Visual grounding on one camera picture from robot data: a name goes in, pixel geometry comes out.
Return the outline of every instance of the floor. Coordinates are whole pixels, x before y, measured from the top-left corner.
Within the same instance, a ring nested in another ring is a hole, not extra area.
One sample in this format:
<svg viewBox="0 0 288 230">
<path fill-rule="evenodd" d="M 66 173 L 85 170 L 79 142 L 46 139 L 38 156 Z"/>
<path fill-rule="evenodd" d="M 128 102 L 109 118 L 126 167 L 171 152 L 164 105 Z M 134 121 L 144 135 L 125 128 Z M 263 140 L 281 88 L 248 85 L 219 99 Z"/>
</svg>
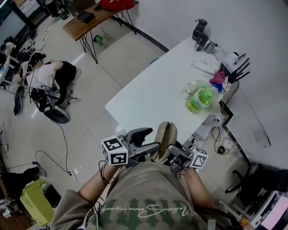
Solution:
<svg viewBox="0 0 288 230">
<path fill-rule="evenodd" d="M 149 63 L 165 53 L 140 35 L 134 35 L 130 29 L 110 19 L 102 24 L 111 41 L 104 40 L 104 46 L 96 45 L 96 64 L 85 53 L 81 44 L 75 42 L 62 26 L 66 21 L 52 23 L 48 18 L 38 30 L 35 47 L 42 49 L 50 59 L 68 61 L 81 69 L 79 80 L 73 86 L 74 94 L 79 99 L 67 109 L 71 121 L 61 125 L 67 140 L 68 170 L 74 170 L 77 180 L 67 175 L 44 153 L 37 154 L 37 161 L 48 173 L 48 181 L 62 195 L 66 189 L 78 190 L 98 171 L 98 162 L 103 159 L 100 148 L 101 139 L 124 133 L 121 126 L 105 110 L 105 104 L 125 85 L 135 78 Z M 95 28 L 93 36 L 103 35 L 100 27 Z M 54 161 L 66 169 L 66 145 L 60 127 L 52 123 L 36 106 L 29 102 L 27 95 L 24 109 L 18 116 L 12 115 L 13 95 L 0 92 L 0 117 L 5 121 L 5 135 L 2 143 L 9 143 L 9 151 L 4 153 L 6 167 L 31 163 L 35 160 L 37 150 L 45 151 Z M 227 137 L 224 130 L 222 140 Z M 235 193 L 226 195 L 224 191 L 238 182 L 232 171 L 239 169 L 244 173 L 246 166 L 240 154 L 218 155 L 214 151 L 214 140 L 209 137 L 202 146 L 208 154 L 208 162 L 200 177 L 214 199 L 230 202 Z M 10 171 L 21 173 L 31 165 L 12 168 Z"/>
</svg>

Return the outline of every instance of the paper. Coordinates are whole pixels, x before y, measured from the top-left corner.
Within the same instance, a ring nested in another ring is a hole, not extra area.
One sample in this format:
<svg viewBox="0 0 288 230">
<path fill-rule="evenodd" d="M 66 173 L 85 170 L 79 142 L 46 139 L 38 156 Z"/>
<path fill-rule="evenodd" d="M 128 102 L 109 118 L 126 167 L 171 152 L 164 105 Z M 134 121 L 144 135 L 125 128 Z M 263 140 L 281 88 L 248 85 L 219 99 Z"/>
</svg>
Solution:
<svg viewBox="0 0 288 230">
<path fill-rule="evenodd" d="M 288 208 L 288 198 L 281 196 L 275 207 L 261 223 L 268 230 L 272 230 Z"/>
</svg>

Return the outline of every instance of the black box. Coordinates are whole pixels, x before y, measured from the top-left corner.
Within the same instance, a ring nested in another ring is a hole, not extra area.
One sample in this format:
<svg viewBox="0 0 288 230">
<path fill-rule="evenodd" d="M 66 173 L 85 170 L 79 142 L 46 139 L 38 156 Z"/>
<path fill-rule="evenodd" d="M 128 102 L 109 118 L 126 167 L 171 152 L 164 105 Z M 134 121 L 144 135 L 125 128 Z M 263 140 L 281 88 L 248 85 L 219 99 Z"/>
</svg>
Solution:
<svg viewBox="0 0 288 230">
<path fill-rule="evenodd" d="M 87 11 L 83 11 L 81 14 L 77 16 L 77 18 L 79 19 L 80 22 L 88 23 L 95 18 L 95 15 Z"/>
</svg>

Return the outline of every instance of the green plastic bottle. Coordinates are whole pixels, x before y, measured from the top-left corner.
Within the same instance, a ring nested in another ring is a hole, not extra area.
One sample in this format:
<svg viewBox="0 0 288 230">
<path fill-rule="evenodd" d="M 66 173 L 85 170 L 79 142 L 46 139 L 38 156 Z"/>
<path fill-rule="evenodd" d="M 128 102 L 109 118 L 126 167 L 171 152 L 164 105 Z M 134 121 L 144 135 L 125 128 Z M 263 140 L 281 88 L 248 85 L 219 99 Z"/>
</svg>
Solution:
<svg viewBox="0 0 288 230">
<path fill-rule="evenodd" d="M 209 108 L 213 101 L 213 91 L 211 87 L 202 86 L 186 101 L 186 107 L 193 113 Z"/>
</svg>

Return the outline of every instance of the pink object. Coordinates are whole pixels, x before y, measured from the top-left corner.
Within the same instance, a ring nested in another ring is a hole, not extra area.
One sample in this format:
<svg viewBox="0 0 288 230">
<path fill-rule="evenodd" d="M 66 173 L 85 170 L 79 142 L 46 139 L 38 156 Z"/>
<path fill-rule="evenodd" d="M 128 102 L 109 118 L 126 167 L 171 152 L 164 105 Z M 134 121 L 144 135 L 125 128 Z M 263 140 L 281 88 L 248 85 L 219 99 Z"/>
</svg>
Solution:
<svg viewBox="0 0 288 230">
<path fill-rule="evenodd" d="M 224 72 L 217 72 L 214 77 L 209 80 L 210 83 L 223 84 L 225 82 Z"/>
<path fill-rule="evenodd" d="M 274 206 L 272 211 L 268 214 L 265 220 L 261 223 L 268 230 L 272 230 L 274 226 L 278 223 L 280 218 L 283 216 L 288 208 L 288 198 L 281 196 Z"/>
</svg>

